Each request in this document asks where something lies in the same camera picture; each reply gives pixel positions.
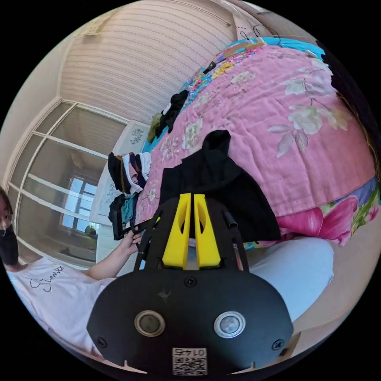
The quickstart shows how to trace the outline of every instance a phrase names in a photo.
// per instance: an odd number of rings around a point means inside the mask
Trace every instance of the person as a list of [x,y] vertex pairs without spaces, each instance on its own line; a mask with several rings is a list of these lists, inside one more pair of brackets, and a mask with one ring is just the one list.
[[130,231],[105,259],[80,271],[48,257],[21,264],[12,223],[12,206],[0,187],[0,256],[18,296],[47,333],[101,357],[86,325],[98,295],[137,251],[141,234]]
[[[100,355],[86,331],[91,308],[136,250],[140,235],[129,233],[106,259],[87,271],[80,272],[47,258],[23,266],[18,262],[11,205],[5,194],[3,199],[1,220],[7,231],[0,239],[5,238],[5,243],[0,244],[0,254],[20,298],[40,324],[48,324],[67,342]],[[189,267],[194,267],[195,248],[189,248],[188,257]],[[298,237],[266,248],[260,261],[250,266],[250,273],[266,280],[278,291],[294,322],[332,281],[333,261],[334,252],[327,241]]]

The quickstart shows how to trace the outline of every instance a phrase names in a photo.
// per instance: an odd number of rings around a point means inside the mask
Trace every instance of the black face mask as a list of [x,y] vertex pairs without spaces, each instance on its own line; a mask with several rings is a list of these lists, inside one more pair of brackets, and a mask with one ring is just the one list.
[[6,229],[4,237],[0,237],[0,257],[8,266],[16,266],[19,261],[19,246],[12,227]]

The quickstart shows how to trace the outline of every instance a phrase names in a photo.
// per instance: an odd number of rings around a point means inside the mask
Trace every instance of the hand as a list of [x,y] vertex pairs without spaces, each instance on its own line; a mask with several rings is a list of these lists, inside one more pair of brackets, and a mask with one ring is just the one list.
[[141,240],[142,233],[135,233],[134,231],[130,230],[121,240],[119,246],[122,246],[123,250],[127,250],[128,254],[131,255],[138,250],[136,244],[139,244]]

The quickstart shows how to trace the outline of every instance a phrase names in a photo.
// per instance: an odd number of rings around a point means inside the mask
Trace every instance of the yellow mount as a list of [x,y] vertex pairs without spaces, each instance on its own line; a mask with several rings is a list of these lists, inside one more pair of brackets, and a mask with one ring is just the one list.
[[[204,194],[193,196],[197,268],[217,267],[221,262]],[[188,260],[192,194],[180,195],[175,219],[163,255],[163,264],[185,270]]]

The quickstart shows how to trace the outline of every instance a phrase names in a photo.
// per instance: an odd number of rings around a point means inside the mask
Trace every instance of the light blue pants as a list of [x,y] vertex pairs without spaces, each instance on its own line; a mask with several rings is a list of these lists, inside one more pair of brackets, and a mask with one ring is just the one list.
[[[299,237],[264,250],[250,272],[270,283],[282,296],[291,321],[301,316],[333,279],[333,249],[321,238]],[[189,248],[189,269],[196,250]]]

